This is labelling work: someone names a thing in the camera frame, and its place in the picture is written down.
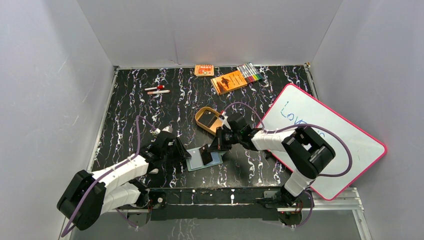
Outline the mint green card holder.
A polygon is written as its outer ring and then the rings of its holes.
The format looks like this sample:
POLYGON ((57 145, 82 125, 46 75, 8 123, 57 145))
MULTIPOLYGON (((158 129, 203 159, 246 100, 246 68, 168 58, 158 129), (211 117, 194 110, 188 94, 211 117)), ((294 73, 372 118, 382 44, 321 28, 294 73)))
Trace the mint green card holder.
POLYGON ((193 172, 217 166, 223 163, 223 155, 225 152, 208 152, 207 145, 187 150, 190 157, 186 159, 187 169, 193 172))

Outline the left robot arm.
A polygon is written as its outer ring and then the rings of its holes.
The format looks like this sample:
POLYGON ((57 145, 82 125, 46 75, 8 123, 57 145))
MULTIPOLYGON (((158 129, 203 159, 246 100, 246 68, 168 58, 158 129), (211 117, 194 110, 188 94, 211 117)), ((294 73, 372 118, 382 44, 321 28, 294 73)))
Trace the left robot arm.
POLYGON ((137 179, 158 172, 163 163, 180 163, 191 157, 176 135, 165 129, 156 133, 154 142, 140 146, 125 160, 94 172, 78 171, 56 208, 83 231, 110 210, 148 206, 149 189, 137 179))

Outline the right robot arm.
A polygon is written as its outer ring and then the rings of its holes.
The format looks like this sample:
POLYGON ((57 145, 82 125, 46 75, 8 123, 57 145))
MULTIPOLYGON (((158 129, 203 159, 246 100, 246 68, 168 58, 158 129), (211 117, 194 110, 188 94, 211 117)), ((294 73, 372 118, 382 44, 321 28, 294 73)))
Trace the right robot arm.
POLYGON ((294 130, 252 128, 241 115, 225 118, 217 127, 208 152, 226 152, 240 144, 251 151, 279 151, 288 154, 294 170, 280 188, 278 197, 288 207, 295 207, 302 192, 335 158, 335 150, 312 127, 295 126, 294 130))

